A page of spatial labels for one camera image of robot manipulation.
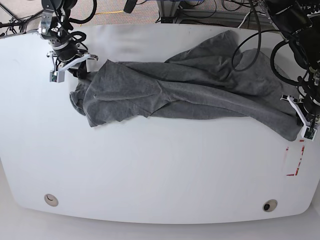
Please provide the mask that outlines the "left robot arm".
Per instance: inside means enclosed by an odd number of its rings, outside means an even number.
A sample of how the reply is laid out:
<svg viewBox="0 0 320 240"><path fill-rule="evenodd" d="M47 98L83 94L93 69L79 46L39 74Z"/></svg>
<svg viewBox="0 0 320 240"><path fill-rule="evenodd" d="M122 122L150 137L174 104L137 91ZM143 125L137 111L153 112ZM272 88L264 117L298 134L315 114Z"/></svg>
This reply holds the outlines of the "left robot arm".
<svg viewBox="0 0 320 240"><path fill-rule="evenodd" d="M270 127L283 138L294 141L299 132L307 139L315 136L320 119L320 17L318 0L261 0L260 8L284 37L272 50L271 75L260 56L258 45L252 62L236 78L237 91L251 96L261 106L250 116ZM275 66L277 51L289 45L297 64L306 70L296 81L281 75Z"/></svg>

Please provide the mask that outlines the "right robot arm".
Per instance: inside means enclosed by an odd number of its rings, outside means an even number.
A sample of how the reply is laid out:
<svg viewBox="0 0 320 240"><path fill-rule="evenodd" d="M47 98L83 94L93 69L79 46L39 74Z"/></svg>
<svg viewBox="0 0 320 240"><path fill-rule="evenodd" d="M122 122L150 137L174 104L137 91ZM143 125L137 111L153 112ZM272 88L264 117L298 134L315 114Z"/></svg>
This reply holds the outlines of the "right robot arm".
<svg viewBox="0 0 320 240"><path fill-rule="evenodd" d="M74 31L72 23L88 23L95 15L97 1L93 1L90 15L83 19L71 18L71 9L77 4L76 0L43 0L43 12L38 27L40 37L47 40L52 50L47 57L52 61L49 81L61 83L65 81L65 72L75 78L85 79L88 75L87 60L98 60L98 56L90 54L84 44L87 35Z"/></svg>

